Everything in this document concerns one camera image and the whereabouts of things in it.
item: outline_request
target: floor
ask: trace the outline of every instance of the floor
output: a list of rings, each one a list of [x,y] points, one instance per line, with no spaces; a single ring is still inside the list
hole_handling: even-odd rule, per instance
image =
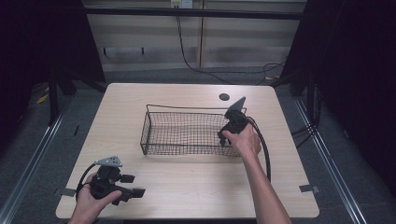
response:
[[[150,83],[205,83],[224,84],[226,80],[233,84],[266,85],[278,78],[282,66],[271,71],[261,73],[267,63],[282,63],[285,59],[285,51],[279,50],[274,58],[268,57],[260,64],[260,55],[268,55],[269,51],[256,51],[253,54],[255,62],[238,59],[251,59],[251,50],[240,50],[238,57],[237,49],[225,49],[224,60],[220,57],[214,60],[203,73],[192,71],[177,49],[146,49],[141,54],[141,49],[108,49],[106,55],[99,49],[103,67],[106,72],[107,83],[111,82],[150,82]],[[187,49],[188,62],[193,64],[194,49]],[[38,85],[32,91],[32,100],[19,126],[19,130],[10,141],[0,159],[0,206],[4,217],[5,205],[12,205],[15,211],[6,213],[8,220],[5,223],[65,223],[55,215],[55,209],[60,196],[56,189],[64,188],[68,177],[73,169],[84,140],[91,127],[97,108],[103,98],[103,94],[93,90],[83,83],[76,82],[78,92],[74,97],[67,97],[60,92],[60,108],[64,108],[62,122],[56,129],[56,134],[48,142],[48,147],[42,153],[42,159],[35,163],[33,169],[26,170],[30,166],[31,159],[37,153],[37,146],[42,141],[43,135],[48,130],[50,104],[47,99],[42,104],[36,100],[41,96],[46,83]],[[305,124],[296,104],[296,98],[290,95],[290,86],[284,85],[276,88],[276,94],[282,106],[285,118],[290,127],[290,132],[301,130]],[[320,209],[318,217],[313,219],[294,218],[293,223],[396,223],[396,200],[390,195],[387,187],[377,174],[365,162],[356,145],[349,141],[337,118],[326,107],[325,102],[321,108],[320,124],[318,131],[322,136],[327,150],[327,159],[331,159],[344,178],[351,195],[356,199],[364,220],[356,221],[346,209],[346,202],[340,196],[340,189],[334,184],[332,175],[329,173],[326,163],[318,152],[317,145],[312,138],[307,138],[300,147],[297,147],[305,168],[307,177],[312,186],[319,189],[315,194]],[[308,136],[308,132],[294,135],[296,146],[300,145]],[[30,176],[31,180],[26,184],[25,190],[15,190],[18,182],[23,182],[22,176]],[[19,195],[19,201],[10,202],[10,196]],[[253,223],[254,220],[135,220],[132,223]],[[99,223],[122,223],[122,221],[100,220]]]

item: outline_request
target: hand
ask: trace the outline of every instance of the hand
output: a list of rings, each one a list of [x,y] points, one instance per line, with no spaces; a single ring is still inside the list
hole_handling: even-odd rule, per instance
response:
[[[260,138],[254,133],[253,126],[250,123],[240,134],[230,133],[229,131],[223,131],[222,134],[231,141],[233,148],[239,152],[241,157],[258,155],[262,150]]]
[[[92,181],[94,175],[96,175],[96,173],[91,174],[87,177],[87,180],[85,181],[86,184],[79,191],[76,208],[73,212],[73,216],[70,218],[68,223],[93,223],[102,212],[102,210],[106,207],[106,205],[114,202],[121,196],[122,192],[116,190],[108,194],[103,199],[94,199],[91,195],[91,186],[90,184],[88,184]]]

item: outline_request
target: wall outlet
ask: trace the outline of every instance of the wall outlet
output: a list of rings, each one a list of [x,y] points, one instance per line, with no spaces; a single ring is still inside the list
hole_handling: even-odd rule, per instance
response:
[[[182,8],[192,8],[192,0],[181,0]]]
[[[181,0],[171,0],[171,8],[181,8]]]

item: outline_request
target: wire mesh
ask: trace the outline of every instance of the wire mesh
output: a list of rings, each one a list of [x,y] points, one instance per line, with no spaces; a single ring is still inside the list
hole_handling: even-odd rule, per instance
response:
[[[214,154],[239,156],[218,132],[228,120],[222,114],[188,112],[146,113],[140,145],[145,155]]]

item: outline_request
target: black wire basket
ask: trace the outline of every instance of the black wire basket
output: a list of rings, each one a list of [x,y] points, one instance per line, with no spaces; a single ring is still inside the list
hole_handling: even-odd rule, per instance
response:
[[[149,111],[152,107],[165,111]],[[143,154],[238,157],[238,152],[229,143],[224,147],[220,144],[218,132],[228,123],[224,114],[215,113],[220,110],[225,113],[227,108],[148,105],[140,140]]]

